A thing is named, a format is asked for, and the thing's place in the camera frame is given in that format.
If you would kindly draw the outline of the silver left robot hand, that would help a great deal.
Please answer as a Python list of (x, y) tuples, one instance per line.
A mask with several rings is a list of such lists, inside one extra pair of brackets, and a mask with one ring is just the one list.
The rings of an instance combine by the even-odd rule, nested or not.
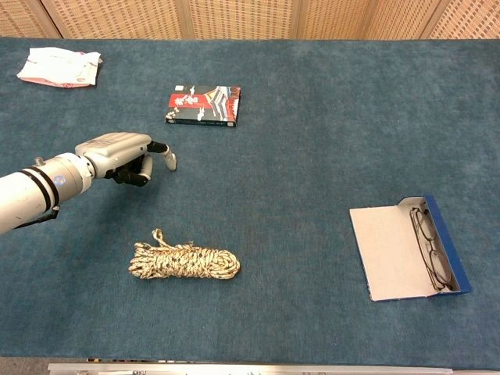
[(137, 187), (143, 187), (151, 180), (152, 153), (163, 157), (168, 170), (177, 169), (177, 157), (171, 148), (164, 143), (153, 141), (147, 134), (103, 134), (77, 145), (75, 153), (92, 164), (95, 177)]

